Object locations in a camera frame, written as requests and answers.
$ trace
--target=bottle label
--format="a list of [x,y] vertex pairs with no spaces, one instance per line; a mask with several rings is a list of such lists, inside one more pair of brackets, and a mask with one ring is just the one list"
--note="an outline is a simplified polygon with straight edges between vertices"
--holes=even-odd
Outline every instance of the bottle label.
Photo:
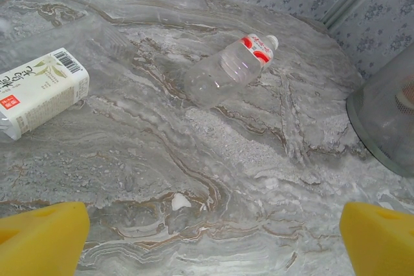
[[0,115],[12,125],[3,130],[17,140],[85,97],[88,88],[86,69],[64,48],[0,74]]
[[262,68],[265,69],[270,65],[273,59],[273,51],[257,35],[247,35],[241,38],[240,41],[260,61]]

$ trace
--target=red logo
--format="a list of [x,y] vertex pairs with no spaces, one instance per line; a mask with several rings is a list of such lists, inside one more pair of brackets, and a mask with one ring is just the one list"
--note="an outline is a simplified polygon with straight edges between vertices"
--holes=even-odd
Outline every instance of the red logo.
[[251,48],[253,46],[253,43],[247,37],[241,38],[241,41],[246,46],[246,48]]
[[9,110],[10,108],[13,108],[14,106],[20,104],[20,101],[17,100],[14,95],[7,96],[6,98],[3,98],[0,100],[0,104],[6,108],[6,110]]
[[257,57],[259,60],[262,59],[265,63],[268,63],[270,61],[270,57],[268,57],[265,53],[261,51],[254,51],[253,55]]

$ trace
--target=marble veining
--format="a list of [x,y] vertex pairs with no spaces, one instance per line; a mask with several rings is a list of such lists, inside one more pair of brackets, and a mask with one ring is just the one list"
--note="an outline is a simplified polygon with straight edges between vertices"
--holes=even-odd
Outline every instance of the marble veining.
[[[84,102],[0,145],[1,217],[87,204],[77,276],[350,276],[343,205],[414,212],[412,180],[382,167],[349,124],[360,75],[311,23],[230,0],[0,2],[2,47],[99,15],[135,53]],[[270,69],[196,108],[185,71],[249,32],[279,38]]]

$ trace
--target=bottle cap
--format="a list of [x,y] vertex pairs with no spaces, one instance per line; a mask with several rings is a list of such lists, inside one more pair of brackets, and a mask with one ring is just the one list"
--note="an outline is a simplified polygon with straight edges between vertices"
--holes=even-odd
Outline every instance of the bottle cap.
[[270,42],[272,42],[274,50],[277,50],[279,46],[279,40],[276,38],[276,36],[269,35],[266,37],[269,38]]

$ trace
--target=red and white label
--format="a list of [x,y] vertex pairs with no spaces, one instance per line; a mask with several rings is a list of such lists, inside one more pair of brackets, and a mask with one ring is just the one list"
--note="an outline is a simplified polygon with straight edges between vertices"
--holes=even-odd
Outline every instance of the red and white label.
[[20,101],[14,95],[10,95],[0,100],[0,104],[6,108],[6,110],[9,110],[14,106],[19,105]]
[[262,67],[270,65],[273,59],[273,51],[259,37],[250,34],[241,38],[240,41],[260,61]]

